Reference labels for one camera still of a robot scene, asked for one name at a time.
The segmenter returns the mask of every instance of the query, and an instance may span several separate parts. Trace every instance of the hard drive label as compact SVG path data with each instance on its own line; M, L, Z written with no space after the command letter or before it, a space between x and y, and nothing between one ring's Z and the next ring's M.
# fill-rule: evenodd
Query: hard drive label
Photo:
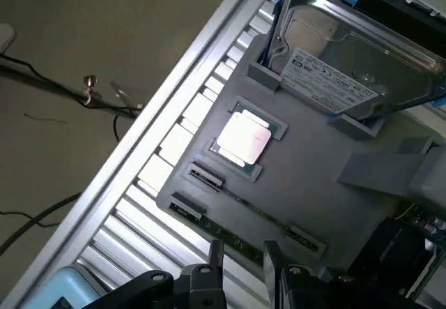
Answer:
M284 82L303 96L340 114L378 96L336 68L296 48L282 72Z

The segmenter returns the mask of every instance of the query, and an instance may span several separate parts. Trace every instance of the hard drive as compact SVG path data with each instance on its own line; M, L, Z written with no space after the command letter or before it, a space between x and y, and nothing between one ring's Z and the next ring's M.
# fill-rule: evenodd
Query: hard drive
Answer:
M340 0L284 0L267 64L299 98L357 120L446 94L446 60Z

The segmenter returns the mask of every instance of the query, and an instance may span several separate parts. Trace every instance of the floor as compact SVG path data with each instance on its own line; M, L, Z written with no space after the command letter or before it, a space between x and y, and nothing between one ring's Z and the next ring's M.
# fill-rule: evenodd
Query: floor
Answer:
M113 80L146 102L220 2L0 0L0 23L17 31L6 53L43 75L82 89L83 76L94 74L107 100L114 100ZM0 92L0 211L36 215L83 190L116 146L113 116L5 79ZM120 119L119 133L130 124ZM60 221L69 208L45 222ZM25 222L0 216L0 243ZM0 299L53 231L34 227L0 257Z

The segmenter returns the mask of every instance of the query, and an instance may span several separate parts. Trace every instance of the black cable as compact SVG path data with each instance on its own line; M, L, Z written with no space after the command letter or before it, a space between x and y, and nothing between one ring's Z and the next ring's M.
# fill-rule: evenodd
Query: black cable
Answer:
M40 222L43 218L47 217L49 214L54 213L57 209L60 209L61 207L65 206L68 203L71 203L79 198L81 193L76 193L73 196L70 196L67 199L64 199L48 209L44 210L43 212L39 213L36 217L34 217L32 220L29 220L26 222L23 226L21 226L16 232L14 232L11 236L9 236L8 239L4 241L3 244L0 246L0 257L6 252L7 249L11 245L14 244L16 240L18 240L26 231L31 229L34 225L37 224L37 222Z
M113 119L113 133L114 133L114 137L116 138L116 141L119 142L121 139L119 138L118 135L118 127L116 126L116 123L118 123L118 115L116 115Z
M21 211L1 211L0 210L0 215L18 215L18 216L25 216L26 218L29 218L30 220L33 220L34 217L28 215L27 213L22 213ZM45 224L45 223L41 223L41 222L37 222L36 225L38 225L39 227L56 227L57 225L59 225L59 223L50 223L50 224Z
M73 91L69 90L68 88L64 87L62 84L59 84L58 82L55 82L54 80L51 80L48 77L45 77L43 75L41 75L30 63L20 60L20 59L16 59L16 58L12 58L11 56L7 56L5 54L0 53L0 58L5 59L7 61L10 61L12 63L17 63L19 65L25 66L27 67L36 77L38 77L39 79L52 84L60 89L63 89L73 100L75 100L77 103L79 103L82 107L87 108L87 109L113 109L113 110L128 110L133 116L134 115L133 111L139 111L137 108L131 108L131 107L117 107L114 105L98 105L95 107L92 107L90 105L86 105L84 104L82 101L80 101L77 97L78 95L76 93L74 93Z

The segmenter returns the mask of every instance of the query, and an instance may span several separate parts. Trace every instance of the cable clip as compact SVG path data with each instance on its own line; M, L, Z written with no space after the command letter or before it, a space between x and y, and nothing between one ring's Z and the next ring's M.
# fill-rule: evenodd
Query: cable clip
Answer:
M84 84L86 89L82 92L86 96L84 101L85 105L89 105L91 102L91 94L93 93L93 87L98 83L98 77L96 75L86 75L84 76Z

